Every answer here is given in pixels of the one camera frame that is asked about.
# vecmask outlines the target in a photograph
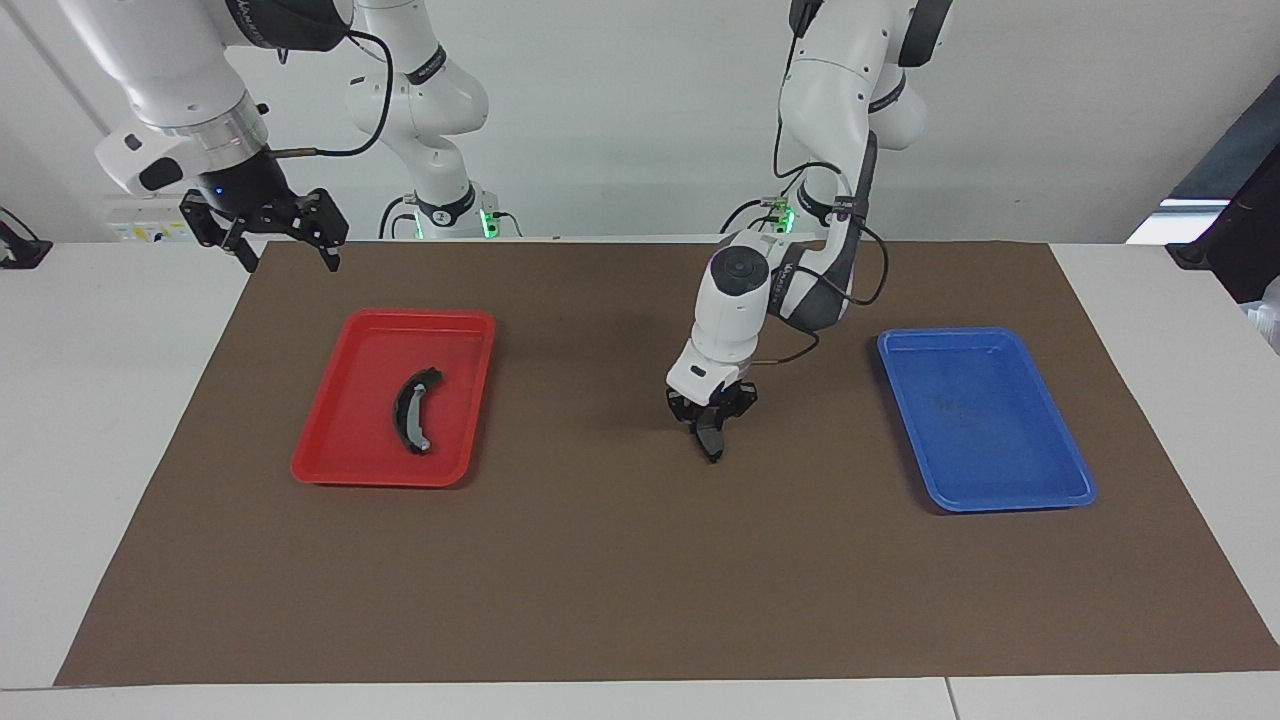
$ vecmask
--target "red tray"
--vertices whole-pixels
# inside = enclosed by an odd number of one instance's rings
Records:
[[[485,313],[367,309],[347,319],[329,359],[293,477],[335,486],[447,487],[471,464],[495,324]],[[431,451],[404,448],[393,406],[404,382],[439,368],[422,406]]]

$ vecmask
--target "brown mat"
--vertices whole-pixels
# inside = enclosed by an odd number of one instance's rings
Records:
[[[1280,667],[1047,247],[893,246],[881,304],[754,373],[762,398],[718,466],[662,382],[708,254],[361,243],[329,274],[271,245],[58,684]],[[498,318],[465,487],[291,478],[338,329],[366,306]],[[966,324],[1027,341],[1093,506],[947,516],[924,495],[873,340]],[[762,356],[803,345],[771,325]]]

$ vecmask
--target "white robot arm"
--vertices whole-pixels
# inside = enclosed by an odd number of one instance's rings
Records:
[[[783,127],[814,158],[810,165],[835,174],[835,197],[824,213],[831,229],[820,250],[746,229],[726,237],[712,256],[690,338],[667,374],[667,400],[713,462],[724,450],[724,420],[755,400],[755,387],[742,379],[765,315],[817,337],[849,309],[879,147],[873,117],[899,104],[876,122],[895,146],[922,132],[923,101],[906,92],[901,68],[928,61],[945,37],[950,5],[794,0],[797,45],[778,111]]]
[[[458,67],[435,37],[420,0],[357,0],[369,31],[392,49],[396,83],[381,142],[403,160],[413,179],[413,204],[426,237],[485,237],[497,199],[467,176],[458,147],[444,136],[484,127],[489,96]],[[378,82],[356,78],[347,109],[372,133],[383,106]]]
[[[151,193],[179,181],[200,188],[182,211],[202,245],[257,265],[246,232],[284,233],[320,251],[330,270],[347,222],[323,188],[293,193],[266,145],[256,105],[224,55],[229,45],[329,50],[349,32],[342,0],[59,0],[134,118],[97,158],[116,183]],[[230,220],[229,228],[214,217]]]

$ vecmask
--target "white table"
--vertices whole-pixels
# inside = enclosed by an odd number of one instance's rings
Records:
[[[1280,357],[1211,275],[1175,269],[1158,247],[1055,255],[1280,634]],[[0,687],[52,683],[246,279],[229,259],[180,245],[61,245],[40,270],[0,273]],[[175,714],[1271,720],[1280,673],[0,693],[5,719]]]

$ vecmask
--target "plastic tray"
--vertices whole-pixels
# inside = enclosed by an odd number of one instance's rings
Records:
[[[369,309],[347,319],[293,452],[293,477],[342,486],[445,487],[471,464],[494,320],[485,313]],[[404,382],[435,366],[422,427],[431,451],[413,455],[396,433]]]
[[[879,351],[940,506],[982,512],[1093,502],[1093,478],[1016,334],[887,331]]]

